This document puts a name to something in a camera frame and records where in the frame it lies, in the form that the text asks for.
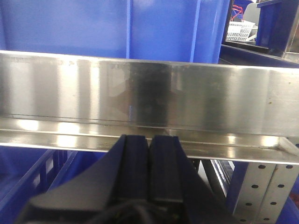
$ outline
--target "blue crate wall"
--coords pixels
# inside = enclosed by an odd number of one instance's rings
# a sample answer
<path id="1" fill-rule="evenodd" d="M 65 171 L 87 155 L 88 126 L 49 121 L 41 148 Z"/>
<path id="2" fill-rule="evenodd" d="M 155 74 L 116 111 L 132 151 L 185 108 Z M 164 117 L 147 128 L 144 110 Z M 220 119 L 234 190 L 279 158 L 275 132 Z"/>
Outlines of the blue crate wall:
<path id="1" fill-rule="evenodd" d="M 217 63 L 229 0 L 2 0 L 0 48 Z"/>

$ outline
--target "stainless steel bar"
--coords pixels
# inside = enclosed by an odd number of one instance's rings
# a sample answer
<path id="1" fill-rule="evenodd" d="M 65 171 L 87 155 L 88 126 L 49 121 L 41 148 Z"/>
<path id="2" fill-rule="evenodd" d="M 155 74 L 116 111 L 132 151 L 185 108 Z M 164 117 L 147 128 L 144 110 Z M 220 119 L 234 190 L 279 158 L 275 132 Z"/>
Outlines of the stainless steel bar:
<path id="1" fill-rule="evenodd" d="M 299 136 L 299 69 L 0 52 L 3 118 Z"/>
<path id="2" fill-rule="evenodd" d="M 123 123 L 82 124 L 0 119 L 0 146 L 108 151 L 123 134 L 178 136 L 190 158 L 299 164 L 299 151 L 284 137 L 176 130 Z"/>

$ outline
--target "blue container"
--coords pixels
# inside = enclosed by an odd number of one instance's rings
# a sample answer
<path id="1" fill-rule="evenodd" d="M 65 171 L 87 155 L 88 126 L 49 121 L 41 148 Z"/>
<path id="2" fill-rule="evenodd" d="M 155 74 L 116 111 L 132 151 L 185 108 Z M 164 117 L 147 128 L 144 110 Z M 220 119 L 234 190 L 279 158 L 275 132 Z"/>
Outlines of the blue container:
<path id="1" fill-rule="evenodd" d="M 245 12 L 247 5 L 249 5 L 250 3 L 253 3 L 253 1 L 251 0 L 235 0 L 234 1 L 234 5 L 240 6 L 243 8 L 243 13 Z"/>
<path id="2" fill-rule="evenodd" d="M 70 152 L 68 160 L 49 187 L 49 190 L 54 189 L 79 175 L 99 160 L 104 154 L 105 153 L 95 152 Z"/>
<path id="3" fill-rule="evenodd" d="M 17 51 L 217 63 L 229 2 L 2 0 L 0 47 Z"/>
<path id="4" fill-rule="evenodd" d="M 55 150 L 0 147 L 0 223 L 12 224 L 31 196 L 45 192 L 64 160 Z"/>
<path id="5" fill-rule="evenodd" d="M 291 190 L 292 193 L 299 195 L 299 177 Z M 290 197 L 285 202 L 284 208 L 277 219 L 276 224 L 298 224 L 299 209 Z"/>
<path id="6" fill-rule="evenodd" d="M 276 24 L 279 11 L 281 9 L 282 0 L 271 0 L 259 3 L 258 8 L 261 8 L 260 20 L 258 24 L 256 45 L 269 47 L 269 41 Z"/>

